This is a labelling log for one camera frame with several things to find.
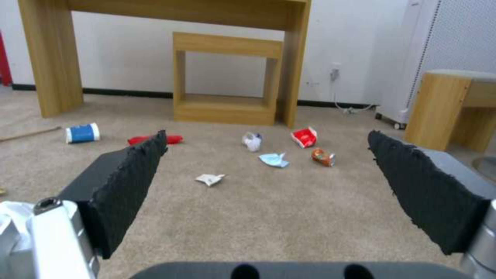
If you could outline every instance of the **black baseboard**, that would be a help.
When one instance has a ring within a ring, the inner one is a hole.
[[[12,84],[13,90],[26,90],[34,91],[36,86],[33,84]],[[99,89],[99,88],[83,88],[83,93],[95,94],[95,95],[111,95],[111,96],[132,96],[132,97],[148,97],[148,98],[163,98],[172,99],[172,92],[155,92],[155,91],[139,91],[139,90],[119,90],[119,89]],[[335,108],[336,104],[334,102],[321,102],[321,101],[307,101],[298,100],[297,104],[299,106],[308,107],[322,107],[322,108]],[[368,107],[366,104],[353,104],[353,103],[338,103],[342,108],[355,108],[363,109]]]
[[[307,106],[307,107],[337,108],[336,103],[334,102],[298,100],[297,104],[299,106]],[[366,104],[354,104],[354,103],[337,103],[337,105],[344,109],[347,108],[363,109],[369,106]]]
[[[83,93],[95,94],[95,95],[132,96],[132,97],[172,99],[172,92],[83,88]]]
[[[12,90],[19,90],[19,91],[35,91],[36,86],[33,84],[18,84],[18,83],[13,83],[12,84]]]

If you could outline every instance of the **caster wheel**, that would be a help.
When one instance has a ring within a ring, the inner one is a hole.
[[[404,130],[406,129],[406,124],[404,123],[394,123],[395,130]]]

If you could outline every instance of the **orange wrapper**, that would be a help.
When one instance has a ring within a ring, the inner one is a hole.
[[[321,148],[314,149],[311,153],[311,158],[314,161],[317,161],[326,167],[334,166],[334,162],[335,162],[334,153],[327,153]]]

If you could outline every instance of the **wooden stick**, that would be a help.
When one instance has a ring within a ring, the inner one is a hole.
[[[56,130],[60,130],[60,129],[62,129],[62,127],[57,126],[55,128],[41,130],[41,131],[36,131],[36,132],[31,132],[31,133],[25,133],[25,134],[18,135],[18,136],[7,137],[7,138],[0,138],[0,142],[7,141],[7,140],[15,140],[15,139],[24,138],[24,137],[30,137],[30,136],[39,135],[39,134],[43,134],[43,133],[48,133],[48,132],[52,132],[52,131],[56,131]]]

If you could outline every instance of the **blue face mask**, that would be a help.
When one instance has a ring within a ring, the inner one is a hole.
[[[277,154],[277,153],[271,153],[271,154],[264,154],[260,155],[258,158],[262,160],[265,164],[273,167],[278,167],[278,168],[284,168],[287,165],[289,165],[289,162],[284,161],[282,158],[286,155],[285,153]]]

